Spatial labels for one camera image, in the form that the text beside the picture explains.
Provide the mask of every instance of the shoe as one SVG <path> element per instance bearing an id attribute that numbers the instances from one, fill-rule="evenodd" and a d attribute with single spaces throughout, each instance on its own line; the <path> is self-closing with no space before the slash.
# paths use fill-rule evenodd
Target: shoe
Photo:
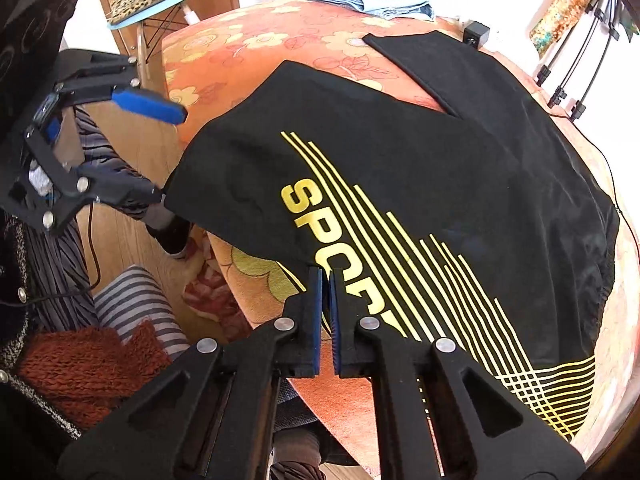
<path id="1" fill-rule="evenodd" d="M 164 229 L 152 229 L 146 226 L 146 230 L 160 244 L 165 253 L 175 260 L 180 260 L 186 256 L 192 227 L 191 222 L 176 216 Z"/>

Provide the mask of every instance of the folded blue striped cloth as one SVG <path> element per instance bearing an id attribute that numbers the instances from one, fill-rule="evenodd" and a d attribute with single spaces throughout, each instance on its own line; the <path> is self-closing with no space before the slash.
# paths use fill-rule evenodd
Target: folded blue striped cloth
<path id="1" fill-rule="evenodd" d="M 431 9 L 431 0 L 317 0 L 328 4 L 340 5 L 347 9 L 391 20 L 401 16 L 418 20 L 433 21 L 435 13 Z"/>

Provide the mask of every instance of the wooden floor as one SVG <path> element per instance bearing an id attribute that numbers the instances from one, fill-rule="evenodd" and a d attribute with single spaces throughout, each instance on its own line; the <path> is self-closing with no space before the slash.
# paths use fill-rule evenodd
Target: wooden floor
<path id="1" fill-rule="evenodd" d="M 150 60 L 149 87 L 166 94 L 164 72 L 159 54 Z M 173 126 L 120 110 L 112 103 L 86 106 L 94 121 L 111 141 L 118 154 L 147 178 L 164 184 L 171 170 L 178 164 L 182 150 Z M 95 279 L 95 266 L 87 238 L 88 207 L 78 214 L 82 243 L 85 247 L 91 281 Z M 142 222 L 137 222 L 116 210 L 94 206 L 93 240 L 102 281 L 97 291 L 104 288 L 124 269 L 140 264 L 148 269 L 162 286 L 175 317 L 191 342 L 203 337 L 221 338 L 217 323 L 194 314 L 181 297 L 186 282 L 188 263 L 172 260 L 159 247 Z M 361 467 L 342 467 L 332 464 L 321 466 L 328 480 L 370 480 Z"/>

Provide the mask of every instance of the yellow line pattern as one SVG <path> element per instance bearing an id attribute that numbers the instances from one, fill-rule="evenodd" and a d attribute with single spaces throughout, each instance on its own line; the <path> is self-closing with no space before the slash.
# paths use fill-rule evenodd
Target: yellow line pattern
<path id="1" fill-rule="evenodd" d="M 389 301 L 383 319 L 400 322 L 401 332 L 406 328 L 416 340 L 454 339 L 560 435 L 572 438 L 589 409 L 594 356 L 534 370 L 498 299 L 490 300 L 461 254 L 453 255 L 433 235 L 428 243 L 414 243 L 393 213 L 380 214 L 364 191 L 349 186 L 314 143 L 303 142 L 293 132 L 281 135 L 315 174 Z"/>

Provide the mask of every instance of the gray and white striped cushion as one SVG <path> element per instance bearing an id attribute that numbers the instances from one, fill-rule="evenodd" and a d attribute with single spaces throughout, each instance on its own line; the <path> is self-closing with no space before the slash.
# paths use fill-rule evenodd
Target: gray and white striped cushion
<path id="1" fill-rule="evenodd" d="M 135 328 L 148 319 L 156 337 L 172 360 L 188 347 L 187 338 L 151 273 L 131 266 L 101 290 L 94 298 L 98 322 L 102 328 L 114 328 L 126 343 Z"/>

